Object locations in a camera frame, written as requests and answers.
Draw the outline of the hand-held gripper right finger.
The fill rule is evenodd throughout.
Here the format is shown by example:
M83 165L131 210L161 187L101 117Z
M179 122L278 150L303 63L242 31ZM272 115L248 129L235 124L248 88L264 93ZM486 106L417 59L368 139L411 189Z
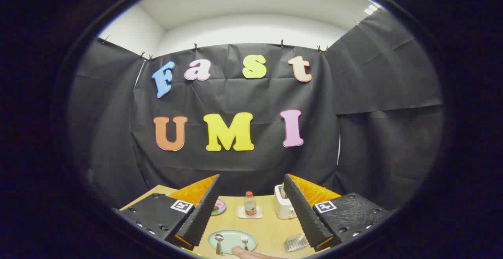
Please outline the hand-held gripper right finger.
M283 187L309 246L316 251L363 235L391 214L357 193L339 195L292 174L285 174Z

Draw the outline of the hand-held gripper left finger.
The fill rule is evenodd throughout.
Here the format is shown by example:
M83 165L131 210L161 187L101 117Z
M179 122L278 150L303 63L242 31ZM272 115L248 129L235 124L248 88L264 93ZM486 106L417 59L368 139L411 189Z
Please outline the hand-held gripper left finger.
M219 180L216 174L169 195L151 193L115 212L150 236L192 251L200 244L218 200Z

